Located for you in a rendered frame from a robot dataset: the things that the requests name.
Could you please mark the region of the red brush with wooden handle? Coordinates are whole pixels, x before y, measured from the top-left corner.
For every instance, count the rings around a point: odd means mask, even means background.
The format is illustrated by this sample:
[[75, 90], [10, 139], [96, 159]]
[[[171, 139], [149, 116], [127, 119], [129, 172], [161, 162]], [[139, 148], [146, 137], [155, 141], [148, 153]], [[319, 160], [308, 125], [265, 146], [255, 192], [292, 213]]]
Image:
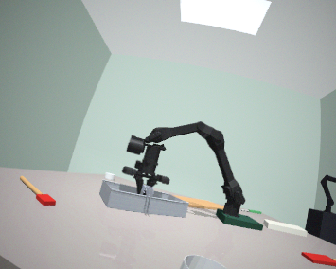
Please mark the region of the red brush with wooden handle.
[[33, 187], [31, 183], [24, 177], [20, 176], [20, 180], [22, 180], [31, 190], [36, 194], [36, 199], [43, 205], [43, 206], [52, 206], [56, 204], [56, 201], [49, 196], [48, 194], [42, 194], [37, 188]]

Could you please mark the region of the light wooden board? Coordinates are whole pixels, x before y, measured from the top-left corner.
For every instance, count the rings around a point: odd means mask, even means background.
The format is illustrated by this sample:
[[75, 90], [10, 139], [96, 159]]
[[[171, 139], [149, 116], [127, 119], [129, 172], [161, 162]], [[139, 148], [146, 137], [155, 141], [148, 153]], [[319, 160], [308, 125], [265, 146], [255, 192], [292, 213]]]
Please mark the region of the light wooden board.
[[182, 196], [176, 196], [179, 199], [185, 201], [185, 202], [189, 202], [188, 207], [196, 207], [196, 208], [202, 208], [202, 209], [213, 209], [213, 210], [217, 210], [217, 209], [224, 209], [224, 206], [221, 206], [219, 204], [215, 204], [213, 202], [208, 202], [206, 200], [201, 200], [201, 199], [192, 199], [192, 198], [187, 198], [187, 197], [182, 197]]

